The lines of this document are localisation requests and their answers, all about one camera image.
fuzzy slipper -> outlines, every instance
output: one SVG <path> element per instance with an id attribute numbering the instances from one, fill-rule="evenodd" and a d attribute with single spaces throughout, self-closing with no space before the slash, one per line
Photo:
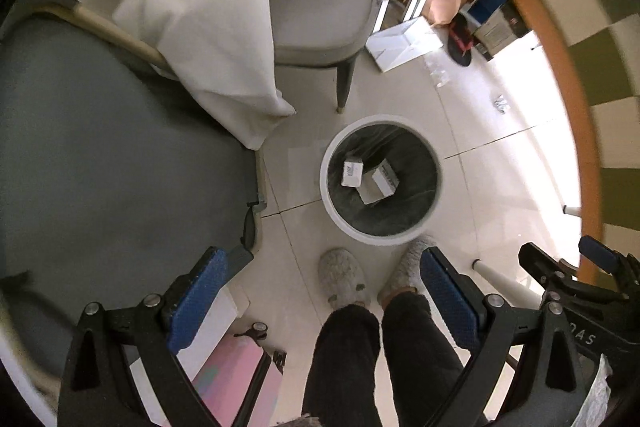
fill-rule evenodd
<path id="1" fill-rule="evenodd" d="M 355 303 L 369 306 L 371 297 L 362 268 L 344 248 L 329 250 L 320 258 L 318 278 L 326 300 L 334 310 Z"/>
<path id="2" fill-rule="evenodd" d="M 378 294 L 380 305 L 391 293 L 400 288 L 415 288 L 417 293 L 425 293 L 427 291 L 420 277 L 420 258 L 426 248 L 435 247 L 435 245 L 433 237 L 428 235 L 423 235 L 409 244 L 409 248 L 400 259 L 400 263 L 398 263 L 391 277 L 389 277 Z"/>

crumpled paper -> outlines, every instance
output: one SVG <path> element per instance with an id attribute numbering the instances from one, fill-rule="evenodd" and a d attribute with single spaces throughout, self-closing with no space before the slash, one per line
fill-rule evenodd
<path id="1" fill-rule="evenodd" d="M 600 356 L 600 365 L 596 378 L 591 384 L 591 388 L 587 393 L 578 416 L 575 417 L 571 427 L 597 427 L 607 415 L 607 405 L 609 404 L 609 396 L 611 389 L 607 384 L 607 377 L 612 373 L 607 357 Z"/>

tile floor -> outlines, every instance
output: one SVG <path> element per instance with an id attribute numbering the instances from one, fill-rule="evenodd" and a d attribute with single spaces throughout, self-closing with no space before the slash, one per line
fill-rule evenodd
<path id="1" fill-rule="evenodd" d="M 580 205 L 574 142 L 535 35 L 512 44 L 489 63 L 474 55 L 466 69 L 444 52 L 436 52 L 434 59 L 450 78 L 440 88 L 434 87 L 420 58 L 383 74 L 368 55 L 361 55 L 342 115 L 335 112 L 333 71 L 276 70 L 278 88 L 297 114 L 284 121 L 262 149 L 268 201 L 262 213 L 263 244 L 237 277 L 250 301 L 242 325 L 267 322 L 268 344 L 289 353 L 273 422 L 300 413 L 316 335 L 330 313 L 316 277 L 320 255 L 332 247 L 348 248 L 377 292 L 403 250 L 356 242 L 334 225 L 322 204 L 319 166 L 324 150 L 353 121 L 396 114 L 424 131 L 443 177 L 429 231 L 460 271 L 469 273 L 471 261 L 480 257 L 524 281 L 517 252 L 527 241 L 577 262 L 580 220 L 562 213 L 564 204 Z M 504 115 L 493 106 L 500 94 L 511 105 Z M 490 291 L 488 284 L 476 280 Z M 372 311 L 382 317 L 379 306 L 373 305 Z M 437 314 L 435 318 L 446 331 Z M 466 362 L 468 353 L 458 352 Z M 486 411 L 490 417 L 497 413 L 512 376 L 506 368 L 500 392 Z M 377 377 L 376 403 L 383 424 L 395 426 L 383 357 Z"/>

screw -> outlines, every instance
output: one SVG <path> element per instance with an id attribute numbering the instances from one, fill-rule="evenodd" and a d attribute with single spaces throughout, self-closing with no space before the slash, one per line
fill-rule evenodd
<path id="1" fill-rule="evenodd" d="M 562 305 L 558 304 L 557 302 L 549 302 L 548 307 L 549 311 L 554 315 L 559 315 L 562 313 Z"/>
<path id="2" fill-rule="evenodd" d="M 142 301 L 147 308 L 153 308 L 160 303 L 160 296 L 157 293 L 149 293 Z"/>
<path id="3" fill-rule="evenodd" d="M 486 296 L 486 301 L 489 303 L 489 306 L 493 308 L 500 308 L 504 304 L 504 299 L 501 295 L 497 293 L 492 293 L 491 295 Z"/>
<path id="4" fill-rule="evenodd" d="M 100 309 L 100 304 L 97 302 L 90 302 L 87 306 L 84 307 L 84 313 L 87 315 L 95 315 Z"/>

suitcase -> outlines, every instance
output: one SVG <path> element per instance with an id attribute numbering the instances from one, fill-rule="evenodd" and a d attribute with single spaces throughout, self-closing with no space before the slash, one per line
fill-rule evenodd
<path id="1" fill-rule="evenodd" d="M 193 380 L 222 427 L 268 427 L 282 383 L 282 367 L 252 338 L 227 333 Z"/>

